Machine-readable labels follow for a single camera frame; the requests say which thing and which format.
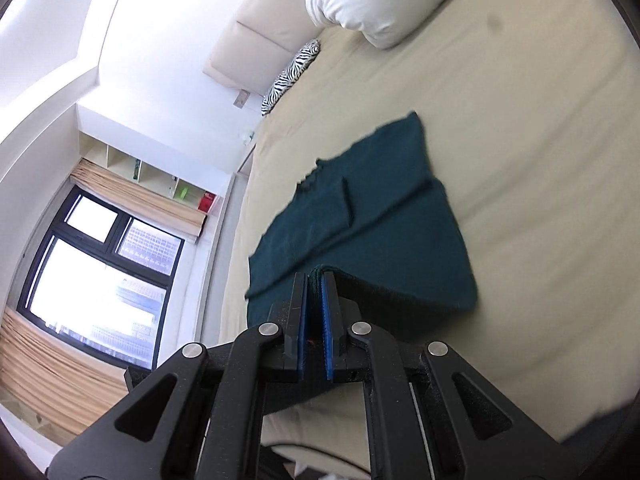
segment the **striped curtain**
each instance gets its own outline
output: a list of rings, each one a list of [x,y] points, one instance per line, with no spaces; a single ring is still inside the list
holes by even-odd
[[[123,374],[5,309],[0,383],[53,424],[82,433],[127,394]]]
[[[98,198],[180,238],[194,242],[200,235],[206,218],[202,211],[151,192],[85,158],[72,171],[71,179]]]

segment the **dark blue cloth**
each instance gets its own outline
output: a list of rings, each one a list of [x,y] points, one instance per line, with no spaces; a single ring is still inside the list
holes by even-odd
[[[265,322],[274,302],[289,299],[296,272],[318,266],[368,282],[372,297],[396,298],[393,307],[359,303],[365,320],[399,339],[475,306],[464,240],[431,173],[414,112],[331,160],[319,159],[298,184],[249,258],[248,325]]]

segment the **black window frame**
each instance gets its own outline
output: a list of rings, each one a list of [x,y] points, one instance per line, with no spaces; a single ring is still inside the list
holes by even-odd
[[[71,227],[71,225],[66,223],[69,216],[73,212],[74,207],[83,197],[92,200],[93,202],[98,203],[99,205],[117,213],[116,219],[111,225],[109,234],[107,235],[104,242],[96,240],[95,238],[83,233],[82,231],[79,231],[78,229],[75,229],[74,227]],[[175,256],[174,268],[172,269],[171,275],[164,274],[162,272],[159,272],[158,270],[149,269],[142,264],[129,260],[128,258],[120,256],[118,254],[118,250],[120,249],[120,245],[122,243],[124,235],[126,234],[127,229],[134,220],[149,225],[147,222],[141,220],[140,218],[136,218],[135,216],[132,216],[124,212],[123,210],[99,199],[91,193],[86,192],[78,186],[74,186],[71,192],[65,198],[62,206],[56,213],[56,216],[47,229],[47,233],[45,234],[38,247],[38,250],[35,253],[35,256],[29,268],[29,272],[27,273],[27,277],[24,281],[24,285],[22,286],[20,299],[18,300],[17,311],[26,319],[31,321],[34,325],[36,325],[39,329],[44,330],[44,332],[47,332],[53,335],[55,338],[60,339],[75,348],[78,348],[79,350],[91,355],[92,357],[98,358],[101,361],[107,362],[108,364],[117,366],[119,368],[127,368],[132,365],[131,362],[105,354],[97,348],[78,341],[77,339],[74,339],[67,334],[56,332],[55,330],[47,326],[41,318],[31,312],[30,308],[31,301],[33,301],[33,293],[38,287],[38,282],[40,281],[42,272],[44,271],[47,265],[47,261],[51,256],[53,247],[55,247],[55,241],[62,240],[63,242],[83,252],[84,254],[87,254],[92,258],[95,258],[96,260],[107,264],[110,267],[120,270],[121,272],[124,272],[129,276],[142,280],[151,285],[163,288],[166,291],[164,295],[164,303],[162,304],[162,311],[158,319],[158,332],[156,333],[156,342],[154,344],[154,354],[151,365],[151,369],[155,370],[158,366],[158,352],[160,349],[162,329],[164,328],[166,309],[169,303],[171,289],[174,284],[175,272],[178,268],[178,262],[180,261],[180,255],[182,254],[182,248],[184,247],[184,240],[175,235],[172,235],[180,239],[180,246],[178,247],[178,252]]]

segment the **bed headboard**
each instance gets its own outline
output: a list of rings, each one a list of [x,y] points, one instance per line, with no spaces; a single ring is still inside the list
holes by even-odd
[[[229,88],[264,95],[321,30],[306,13],[305,0],[244,0],[203,72]]]

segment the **bed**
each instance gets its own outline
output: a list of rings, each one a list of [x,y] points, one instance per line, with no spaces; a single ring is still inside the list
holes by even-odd
[[[612,0],[448,0],[391,50],[338,27],[320,40],[256,132],[220,343],[246,328],[247,259],[316,158],[415,110],[480,295],[416,342],[446,341],[558,440],[628,403],[640,387],[640,50]],[[368,466],[362,389],[267,416],[262,440]]]

